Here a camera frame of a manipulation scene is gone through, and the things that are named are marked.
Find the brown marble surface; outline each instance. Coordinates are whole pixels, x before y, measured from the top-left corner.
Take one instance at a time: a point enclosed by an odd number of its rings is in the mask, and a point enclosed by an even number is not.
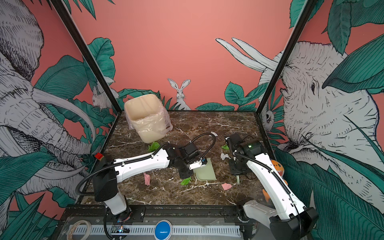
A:
[[[262,185],[256,176],[240,176],[240,184],[236,177],[230,174],[228,159],[222,160],[221,153],[227,154],[221,146],[225,145],[224,136],[239,133],[240,136],[252,134],[261,142],[261,134],[253,113],[215,113],[215,112],[169,112],[173,130],[158,142],[185,145],[194,137],[205,132],[215,132],[216,144],[206,157],[211,158],[217,180],[199,181],[192,176],[192,181],[180,185],[181,179],[175,168],[159,169],[147,172],[151,176],[151,184],[144,184],[143,174],[133,176],[122,183],[119,189],[127,197],[130,204],[153,205],[231,205],[252,197],[259,202],[265,202],[262,194]],[[201,150],[206,150],[211,144],[211,137],[204,136],[196,140]],[[113,132],[110,142],[104,152],[113,158],[133,157],[147,153],[148,144],[141,141],[135,130],[129,130],[123,114]],[[229,183],[232,188],[224,191],[221,184]],[[92,184],[87,189],[93,191]],[[93,196],[85,196],[82,204],[100,204],[95,202]]]

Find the trash bin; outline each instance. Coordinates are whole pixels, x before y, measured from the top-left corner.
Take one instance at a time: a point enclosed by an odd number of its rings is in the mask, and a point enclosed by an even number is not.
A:
[[[162,139],[173,128],[167,110],[154,94],[128,100],[124,110],[129,126],[145,143]]]

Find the blue button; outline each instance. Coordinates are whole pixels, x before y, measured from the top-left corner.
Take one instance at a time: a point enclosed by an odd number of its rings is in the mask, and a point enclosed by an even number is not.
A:
[[[168,221],[160,221],[155,228],[155,238],[158,240],[169,239],[171,232],[171,225]]]

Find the orange plush toy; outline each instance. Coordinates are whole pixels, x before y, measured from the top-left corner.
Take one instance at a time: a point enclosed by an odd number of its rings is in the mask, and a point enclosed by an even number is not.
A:
[[[281,177],[283,177],[283,174],[284,174],[284,168],[283,166],[278,162],[278,161],[275,161],[275,160],[271,160],[273,166],[275,167],[277,173],[280,174]],[[268,193],[263,189],[263,195],[264,195],[264,198],[267,202],[269,202],[269,200],[271,199],[271,197],[268,195]]]

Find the pink paper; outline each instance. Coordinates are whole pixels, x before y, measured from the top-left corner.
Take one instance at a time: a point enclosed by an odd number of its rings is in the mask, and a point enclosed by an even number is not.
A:
[[[150,182],[151,182],[151,176],[146,174],[146,173],[144,173],[144,183],[145,183],[145,185],[149,186]]]
[[[229,183],[223,183],[221,186],[223,187],[224,190],[228,190],[232,187],[232,185]]]

